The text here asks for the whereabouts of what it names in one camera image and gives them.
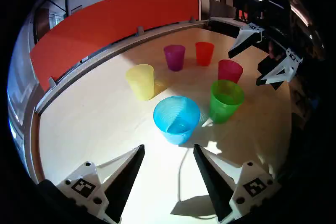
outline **yellow plastic cup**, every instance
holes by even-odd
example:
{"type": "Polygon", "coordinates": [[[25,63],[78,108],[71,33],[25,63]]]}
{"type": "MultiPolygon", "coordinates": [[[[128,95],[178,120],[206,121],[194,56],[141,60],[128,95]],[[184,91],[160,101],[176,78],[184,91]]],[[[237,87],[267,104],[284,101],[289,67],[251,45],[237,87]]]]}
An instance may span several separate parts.
{"type": "Polygon", "coordinates": [[[139,100],[149,100],[154,96],[154,68],[137,65],[126,72],[126,80],[139,100]]]}

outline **pink plastic cup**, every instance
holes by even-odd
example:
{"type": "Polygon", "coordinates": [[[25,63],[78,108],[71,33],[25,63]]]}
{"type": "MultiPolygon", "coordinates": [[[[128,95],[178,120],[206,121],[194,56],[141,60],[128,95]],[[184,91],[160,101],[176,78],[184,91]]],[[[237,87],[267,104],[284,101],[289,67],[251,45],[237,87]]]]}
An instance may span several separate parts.
{"type": "Polygon", "coordinates": [[[237,84],[242,74],[243,68],[237,62],[228,59],[218,62],[218,80],[226,79],[237,84]]]}
{"type": "Polygon", "coordinates": [[[182,70],[185,50],[186,48],[183,45],[168,45],[164,47],[165,59],[170,70],[182,70]]]}

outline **red panel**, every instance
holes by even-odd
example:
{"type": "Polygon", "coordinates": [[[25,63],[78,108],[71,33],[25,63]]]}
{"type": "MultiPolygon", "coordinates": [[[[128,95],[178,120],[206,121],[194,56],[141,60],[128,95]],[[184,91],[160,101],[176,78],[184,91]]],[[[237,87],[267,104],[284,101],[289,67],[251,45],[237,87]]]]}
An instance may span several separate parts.
{"type": "Polygon", "coordinates": [[[35,74],[46,91],[77,62],[137,32],[198,19],[198,0],[104,0],[86,7],[50,30],[30,52],[35,74]]]}

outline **blue plastic cup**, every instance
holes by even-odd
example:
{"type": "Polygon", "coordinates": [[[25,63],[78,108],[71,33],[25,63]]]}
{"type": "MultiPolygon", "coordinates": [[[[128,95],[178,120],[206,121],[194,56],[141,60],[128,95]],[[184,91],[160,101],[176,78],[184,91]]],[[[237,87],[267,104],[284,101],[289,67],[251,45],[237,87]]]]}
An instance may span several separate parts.
{"type": "Polygon", "coordinates": [[[200,120],[200,109],[187,97],[172,96],[156,105],[153,118],[168,142],[180,145],[192,135],[200,120]]]}

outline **wooden table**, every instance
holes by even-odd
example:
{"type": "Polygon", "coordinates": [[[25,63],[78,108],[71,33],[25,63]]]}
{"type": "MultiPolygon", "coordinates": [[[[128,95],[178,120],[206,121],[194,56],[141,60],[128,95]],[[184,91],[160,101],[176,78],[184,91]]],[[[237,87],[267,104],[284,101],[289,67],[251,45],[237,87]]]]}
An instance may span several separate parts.
{"type": "Polygon", "coordinates": [[[45,177],[58,184],[85,161],[99,165],[144,144],[146,154],[122,223],[216,223],[193,144],[239,164],[254,160],[276,173],[285,161],[291,132],[288,83],[277,91],[255,85],[260,75],[257,64],[267,55],[255,47],[233,59],[244,68],[238,82],[244,103],[225,124],[204,126],[218,61],[228,58],[233,43],[234,38],[222,34],[187,29],[136,46],[81,77],[41,115],[39,147],[45,177]],[[215,44],[209,67],[196,65],[198,41],[215,44]],[[186,47],[180,72],[167,68],[163,47],[170,44],[186,47]],[[155,70],[157,95],[149,101],[138,101],[124,78],[137,64],[150,64],[155,70]],[[201,110],[199,126],[181,147],[168,143],[152,118],[155,106],[173,95],[193,99],[201,110]]]}

